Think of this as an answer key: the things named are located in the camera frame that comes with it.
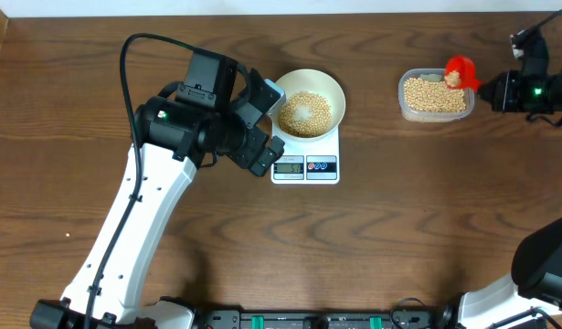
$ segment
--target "red scoop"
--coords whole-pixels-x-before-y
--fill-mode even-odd
[[[464,89],[471,88],[473,91],[477,91],[482,85],[482,82],[475,78],[475,65],[472,60],[464,56],[456,56],[447,62],[445,67],[445,76],[453,71],[458,71],[460,73],[461,84],[457,87],[452,87],[447,85],[449,88],[453,89]]]

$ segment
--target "black cable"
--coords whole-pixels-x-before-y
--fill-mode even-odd
[[[161,89],[161,91],[159,91],[157,96],[169,98],[169,96],[171,96],[172,93],[176,92],[177,88],[179,88],[179,86],[183,85],[183,84],[184,84],[183,81],[173,81],[173,82],[169,83],[168,85],[164,86]]]
[[[536,120],[542,120],[542,121],[547,122],[548,124],[552,125],[555,128],[558,128],[558,127],[562,126],[562,117],[557,122],[552,122],[550,119],[548,119],[544,115],[538,115],[538,113],[530,113],[530,114],[526,115],[526,120],[528,122],[535,122]]]
[[[133,104],[131,103],[131,95],[130,92],[128,91],[128,83],[126,81],[126,52],[128,51],[128,47],[131,45],[131,43],[137,38],[150,38],[154,40],[160,40],[177,45],[179,47],[187,48],[192,51],[195,49],[194,47],[187,45],[184,42],[172,39],[170,37],[162,37],[150,33],[138,33],[138,34],[131,35],[126,39],[124,45],[122,46],[122,51],[120,53],[120,81],[122,84],[122,93],[124,95],[126,114],[128,115],[128,122],[131,125],[131,135],[133,138],[133,148],[134,148],[134,160],[136,163],[136,180],[134,182],[134,190],[133,193],[131,194],[131,199],[128,202],[128,205],[126,206],[126,209],[124,210],[124,214],[122,214],[122,218],[120,219],[120,222],[118,223],[118,226],[114,231],[114,234],[112,235],[110,243],[108,244],[108,248],[106,249],[104,255],[101,258],[100,266],[98,266],[98,270],[96,271],[96,276],[94,276],[94,281],[90,286],[90,296],[88,298],[88,305],[86,306],[86,314],[83,323],[84,329],[90,329],[92,311],[94,307],[94,302],[96,300],[96,295],[98,294],[98,289],[100,288],[100,280],[102,274],[104,273],[104,269],[106,268],[106,264],[108,263],[108,259],[112,254],[114,246],[118,241],[118,237],[120,236],[120,233],[122,232],[122,229],[126,224],[126,220],[130,216],[134,204],[138,199],[138,194],[141,191],[141,184],[143,182],[143,166],[142,166],[141,149],[140,149],[141,141],[139,140],[139,136],[136,133],[136,127],[134,124]]]
[[[548,315],[545,311],[543,311],[539,307],[531,308],[528,311],[513,315],[513,316],[511,316],[507,319],[504,319],[499,323],[492,324],[488,327],[488,329],[500,328],[500,327],[503,327],[505,325],[516,322],[518,320],[522,320],[522,319],[526,318],[527,316],[532,316],[533,319],[534,319],[536,317],[537,313],[541,314],[545,318],[545,320],[549,321],[555,327],[555,329],[562,329],[562,326],[557,321],[555,321],[555,319],[553,319],[550,315]]]
[[[557,321],[555,321],[555,319],[553,319],[550,315],[548,315],[545,311],[541,310],[540,308],[533,309],[533,312],[543,315],[545,320],[549,321],[549,323],[552,324],[555,327],[555,329],[562,329],[562,326]]]
[[[420,303],[421,305],[423,305],[423,307],[427,307],[427,305],[425,305],[424,302],[421,302],[419,298],[415,298],[415,297],[408,297],[408,298],[401,299],[400,301],[398,301],[397,304],[394,305],[394,307],[392,308],[392,310],[390,310],[390,322],[391,322],[394,326],[396,326],[396,328],[398,328],[398,329],[403,329],[403,328],[400,326],[400,324],[398,324],[398,321],[394,321],[394,311],[395,311],[397,308],[399,308],[399,307],[400,307],[403,303],[405,303],[405,302],[418,302],[418,303]]]
[[[558,16],[561,16],[561,15],[562,15],[562,9],[559,10],[559,11],[556,11],[553,14],[551,14],[549,17],[543,19],[542,21],[540,21],[540,23],[536,24],[535,26],[524,30],[522,33],[515,36],[517,41],[514,44],[517,45],[520,48],[528,40],[528,38],[530,38],[532,35],[534,35],[538,31],[538,29],[541,26],[543,26],[544,24],[552,21],[553,19],[555,19],[555,18],[557,18]]]
[[[562,9],[559,11],[556,11],[555,13],[551,14],[549,17],[543,19],[540,23],[536,24],[535,26],[533,26],[532,28],[529,28],[528,30],[533,32],[536,31],[537,29],[539,29],[541,26],[543,26],[544,24],[552,21],[553,19],[557,18],[558,16],[562,15]]]

